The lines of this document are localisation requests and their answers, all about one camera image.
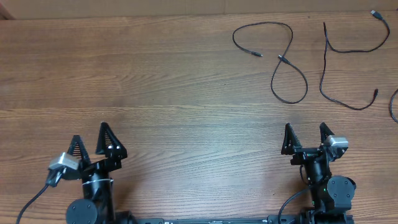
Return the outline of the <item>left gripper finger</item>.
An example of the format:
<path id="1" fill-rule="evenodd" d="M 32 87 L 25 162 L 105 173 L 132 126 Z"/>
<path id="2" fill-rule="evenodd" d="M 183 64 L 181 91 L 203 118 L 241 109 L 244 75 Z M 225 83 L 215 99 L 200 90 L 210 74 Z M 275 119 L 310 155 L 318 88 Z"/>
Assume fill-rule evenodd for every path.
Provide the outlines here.
<path id="1" fill-rule="evenodd" d="M 127 158 L 127 149 L 106 122 L 100 124 L 95 154 L 119 160 Z"/>
<path id="2" fill-rule="evenodd" d="M 85 149 L 85 145 L 83 144 L 80 135 L 74 135 L 72 137 L 67 153 L 81 160 L 83 166 L 88 166 L 91 164 L 90 157 Z"/>

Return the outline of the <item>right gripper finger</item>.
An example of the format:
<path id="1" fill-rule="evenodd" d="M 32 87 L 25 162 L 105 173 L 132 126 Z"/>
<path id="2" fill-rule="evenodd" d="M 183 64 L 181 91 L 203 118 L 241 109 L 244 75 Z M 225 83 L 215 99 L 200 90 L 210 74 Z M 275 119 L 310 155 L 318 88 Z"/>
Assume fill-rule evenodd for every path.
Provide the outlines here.
<path id="1" fill-rule="evenodd" d="M 302 149 L 302 145 L 297 138 L 290 123 L 285 125 L 284 141 L 282 144 L 282 155 L 293 155 Z"/>
<path id="2" fill-rule="evenodd" d="M 328 136 L 334 135 L 334 133 L 331 131 L 331 129 L 324 123 L 322 122 L 320 124 L 320 137 L 321 137 L 321 143 L 324 143 L 327 139 Z"/>

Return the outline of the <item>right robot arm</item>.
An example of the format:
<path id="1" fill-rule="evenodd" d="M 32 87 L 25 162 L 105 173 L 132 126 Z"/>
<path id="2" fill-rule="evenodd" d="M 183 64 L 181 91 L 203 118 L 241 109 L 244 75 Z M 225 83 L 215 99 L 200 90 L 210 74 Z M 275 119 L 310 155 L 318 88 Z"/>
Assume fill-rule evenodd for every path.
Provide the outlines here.
<path id="1" fill-rule="evenodd" d="M 300 178 L 306 188 L 293 194 L 279 209 L 278 223 L 353 223 L 346 212 L 352 208 L 356 190 L 353 179 L 332 175 L 330 163 L 341 158 L 348 150 L 349 142 L 344 136 L 335 135 L 325 124 L 320 124 L 318 147 L 303 147 L 290 123 L 285 125 L 281 154 L 290 155 L 290 163 L 299 166 Z M 295 198 L 310 192 L 312 206 L 304 208 L 293 218 L 282 216 L 284 208 Z"/>

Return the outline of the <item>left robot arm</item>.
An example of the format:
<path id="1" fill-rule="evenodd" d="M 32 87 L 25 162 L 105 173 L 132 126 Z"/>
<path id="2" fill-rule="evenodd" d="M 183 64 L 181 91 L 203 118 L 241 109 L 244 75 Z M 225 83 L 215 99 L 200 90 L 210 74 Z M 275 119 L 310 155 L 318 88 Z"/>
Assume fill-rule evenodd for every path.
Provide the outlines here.
<path id="1" fill-rule="evenodd" d="M 135 224 L 137 221 L 131 211 L 117 212 L 113 205 L 113 179 L 109 174 L 122 168 L 121 161 L 127 158 L 127 149 L 109 124 L 100 124 L 95 152 L 104 155 L 104 159 L 92 162 L 79 135 L 72 137 L 67 154 L 78 159 L 78 168 L 70 171 L 65 178 L 80 179 L 83 189 L 83 198 L 72 202 L 67 208 L 67 223 Z"/>

